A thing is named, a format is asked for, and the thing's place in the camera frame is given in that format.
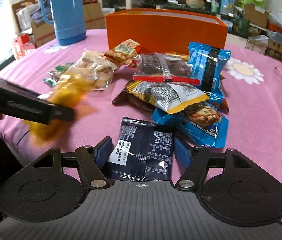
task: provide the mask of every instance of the plastic bag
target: plastic bag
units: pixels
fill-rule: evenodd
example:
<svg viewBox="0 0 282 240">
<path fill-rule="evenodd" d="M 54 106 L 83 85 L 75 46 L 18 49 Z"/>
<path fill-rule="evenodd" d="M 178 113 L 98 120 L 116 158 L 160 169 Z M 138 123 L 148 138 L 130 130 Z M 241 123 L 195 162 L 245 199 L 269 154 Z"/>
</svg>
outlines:
<svg viewBox="0 0 282 240">
<path fill-rule="evenodd" d="M 122 65 L 132 67 L 132 59 L 140 53 L 142 47 L 136 41 L 129 39 L 105 52 L 105 56 L 114 62 L 117 68 Z"/>
<path fill-rule="evenodd" d="M 178 114 L 167 114 L 156 109 L 152 119 L 161 125 L 175 126 L 197 145 L 215 148 L 225 146 L 229 121 L 207 102 L 189 106 Z"/>
<path fill-rule="evenodd" d="M 102 173 L 117 180 L 169 180 L 173 150 L 173 129 L 124 117 L 119 140 Z"/>
<path fill-rule="evenodd" d="M 87 50 L 71 68 L 76 68 L 84 79 L 95 80 L 93 90 L 104 90 L 111 84 L 117 66 L 103 53 Z"/>
<path fill-rule="evenodd" d="M 187 106 L 209 98 L 193 85 L 186 83 L 132 81 L 125 88 L 128 93 L 140 100 L 170 114 L 177 113 Z"/>
<path fill-rule="evenodd" d="M 140 54 L 133 59 L 138 66 L 134 80 L 149 82 L 187 82 L 200 85 L 192 70 L 178 57 L 162 53 Z"/>
<path fill-rule="evenodd" d="M 58 65 L 57 67 L 55 67 L 54 70 L 48 72 L 50 77 L 44 78 L 43 79 L 44 83 L 47 84 L 49 87 L 55 87 L 61 75 L 64 74 L 68 70 L 68 68 L 73 64 L 74 62 Z"/>
<path fill-rule="evenodd" d="M 231 51 L 190 42 L 189 54 L 188 65 L 192 68 L 193 76 L 201 81 L 201 84 L 196 87 L 209 96 L 209 102 L 220 104 L 224 93 L 221 89 L 219 74 L 228 62 Z"/>
<path fill-rule="evenodd" d="M 41 99 L 52 103 L 75 108 L 86 96 L 86 93 L 93 90 L 96 80 L 85 79 L 78 68 L 69 70 L 60 77 L 56 87 L 48 94 L 39 96 Z M 49 124 L 25 121 L 29 126 L 29 132 L 36 143 L 46 143 L 60 136 L 70 125 L 70 122 L 52 119 Z"/>
</svg>

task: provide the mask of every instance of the bowl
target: bowl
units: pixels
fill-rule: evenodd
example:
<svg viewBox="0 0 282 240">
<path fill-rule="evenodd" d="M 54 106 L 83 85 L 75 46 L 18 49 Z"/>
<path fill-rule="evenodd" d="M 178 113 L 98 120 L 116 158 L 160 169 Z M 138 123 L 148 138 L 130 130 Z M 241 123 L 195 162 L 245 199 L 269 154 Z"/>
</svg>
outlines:
<svg viewBox="0 0 282 240">
<path fill-rule="evenodd" d="M 193 9 L 203 9 L 204 7 L 204 2 L 200 1 L 192 1 L 192 0 L 185 0 L 186 4 L 190 6 Z"/>
</svg>

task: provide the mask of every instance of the black tongs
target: black tongs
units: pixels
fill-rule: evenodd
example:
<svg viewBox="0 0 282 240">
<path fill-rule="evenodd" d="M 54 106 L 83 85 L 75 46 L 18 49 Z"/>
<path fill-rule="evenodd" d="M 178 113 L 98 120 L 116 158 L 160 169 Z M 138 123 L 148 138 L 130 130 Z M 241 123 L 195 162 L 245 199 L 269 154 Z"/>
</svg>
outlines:
<svg viewBox="0 0 282 240">
<path fill-rule="evenodd" d="M 38 98 L 40 94 L 0 78 L 0 113 L 49 124 L 52 119 L 72 121 L 75 111 Z"/>
</svg>

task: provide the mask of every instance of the dark blue snack package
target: dark blue snack package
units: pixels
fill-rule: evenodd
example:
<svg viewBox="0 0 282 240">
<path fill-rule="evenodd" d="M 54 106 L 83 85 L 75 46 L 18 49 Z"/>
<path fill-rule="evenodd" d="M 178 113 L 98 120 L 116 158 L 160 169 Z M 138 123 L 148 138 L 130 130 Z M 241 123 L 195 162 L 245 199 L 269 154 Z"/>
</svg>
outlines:
<svg viewBox="0 0 282 240">
<path fill-rule="evenodd" d="M 194 104 L 177 114 L 167 114 L 157 108 L 152 119 L 160 125 L 175 126 L 197 145 L 225 146 L 229 121 L 208 102 Z"/>
<path fill-rule="evenodd" d="M 102 172 L 114 180 L 169 180 L 173 149 L 173 128 L 124 117 Z"/>
<path fill-rule="evenodd" d="M 218 49 L 197 42 L 189 44 L 188 66 L 193 77 L 200 79 L 200 86 L 195 86 L 209 96 L 210 103 L 220 104 L 224 98 L 219 74 L 228 62 L 231 51 Z"/>
</svg>

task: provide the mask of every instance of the blue thermos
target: blue thermos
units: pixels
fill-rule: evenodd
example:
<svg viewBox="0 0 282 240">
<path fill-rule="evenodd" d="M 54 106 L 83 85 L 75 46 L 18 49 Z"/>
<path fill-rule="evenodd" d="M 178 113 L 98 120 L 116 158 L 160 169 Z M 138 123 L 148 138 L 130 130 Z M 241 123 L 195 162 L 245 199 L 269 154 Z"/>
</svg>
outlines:
<svg viewBox="0 0 282 240">
<path fill-rule="evenodd" d="M 60 45 L 77 43 L 86 38 L 82 0 L 50 0 L 53 20 L 45 13 L 44 0 L 40 0 L 43 20 L 54 26 Z"/>
</svg>

